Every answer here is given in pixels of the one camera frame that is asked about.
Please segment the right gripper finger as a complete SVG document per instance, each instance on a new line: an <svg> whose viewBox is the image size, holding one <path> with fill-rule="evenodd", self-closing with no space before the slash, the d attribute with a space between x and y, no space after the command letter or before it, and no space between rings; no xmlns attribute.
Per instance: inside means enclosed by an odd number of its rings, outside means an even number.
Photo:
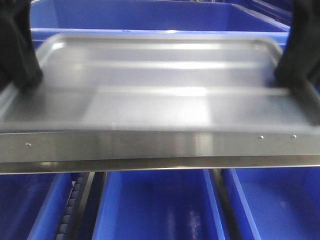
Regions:
<svg viewBox="0 0 320 240"><path fill-rule="evenodd" d="M294 0L285 51L274 71L314 125L320 124L320 2Z"/></svg>

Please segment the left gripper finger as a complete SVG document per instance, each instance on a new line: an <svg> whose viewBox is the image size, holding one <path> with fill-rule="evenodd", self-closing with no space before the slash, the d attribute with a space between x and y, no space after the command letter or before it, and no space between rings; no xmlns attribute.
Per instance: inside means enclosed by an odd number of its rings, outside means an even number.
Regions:
<svg viewBox="0 0 320 240"><path fill-rule="evenodd" d="M43 80L30 28L30 0L0 2L0 87L12 83L22 92Z"/></svg>

